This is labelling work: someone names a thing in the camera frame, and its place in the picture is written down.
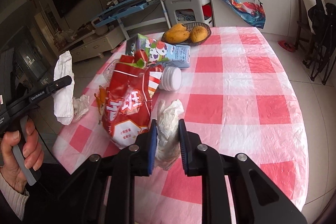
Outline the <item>person's left hand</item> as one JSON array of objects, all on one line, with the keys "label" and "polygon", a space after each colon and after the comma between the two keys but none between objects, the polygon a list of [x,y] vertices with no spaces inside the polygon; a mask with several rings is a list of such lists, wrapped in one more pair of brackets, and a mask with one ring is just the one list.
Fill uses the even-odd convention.
[{"label": "person's left hand", "polygon": [[13,148],[19,145],[21,133],[6,132],[1,142],[1,153],[4,165],[1,168],[1,175],[13,190],[22,194],[27,184],[27,179],[23,173],[25,170],[38,170],[43,163],[44,152],[38,142],[39,136],[33,121],[27,118],[26,122],[26,142],[19,151],[19,158],[16,159]]}]

